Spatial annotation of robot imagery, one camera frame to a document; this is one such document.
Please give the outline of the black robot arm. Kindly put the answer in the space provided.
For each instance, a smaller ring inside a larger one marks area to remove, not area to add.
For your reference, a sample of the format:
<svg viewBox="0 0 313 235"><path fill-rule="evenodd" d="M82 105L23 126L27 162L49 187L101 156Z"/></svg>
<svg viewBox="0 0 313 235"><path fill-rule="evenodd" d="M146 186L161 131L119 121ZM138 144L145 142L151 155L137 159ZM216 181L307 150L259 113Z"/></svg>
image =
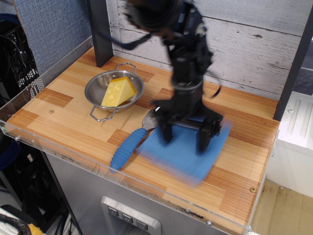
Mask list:
<svg viewBox="0 0 313 235"><path fill-rule="evenodd" d="M197 147L204 152L220 131L223 117L202 102L203 76L212 64L202 15L190 0L129 0L126 16L130 24L148 34L131 43L121 43L106 33L104 39L132 50L152 35L167 46L173 67L174 95L169 100L154 100L156 118L166 142L172 139L174 123L191 125L198 131Z"/></svg>

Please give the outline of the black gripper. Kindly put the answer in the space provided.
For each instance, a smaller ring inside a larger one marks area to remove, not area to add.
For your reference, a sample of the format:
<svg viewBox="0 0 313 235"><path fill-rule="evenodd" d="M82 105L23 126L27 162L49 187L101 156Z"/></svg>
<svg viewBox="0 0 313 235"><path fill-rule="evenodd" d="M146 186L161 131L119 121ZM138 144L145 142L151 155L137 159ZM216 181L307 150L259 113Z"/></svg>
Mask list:
<svg viewBox="0 0 313 235"><path fill-rule="evenodd" d="M189 14L180 23L182 32L174 39L166 40L168 55L173 67L171 82L174 95L169 100L155 100L160 107L155 113L164 144L173 139L173 123L192 124L198 130L196 153L203 154L210 140L220 131L222 116L208 109L202 102L203 76L212 64L213 54L206 43L206 27L200 14ZM202 121L188 119L202 116Z"/></svg>

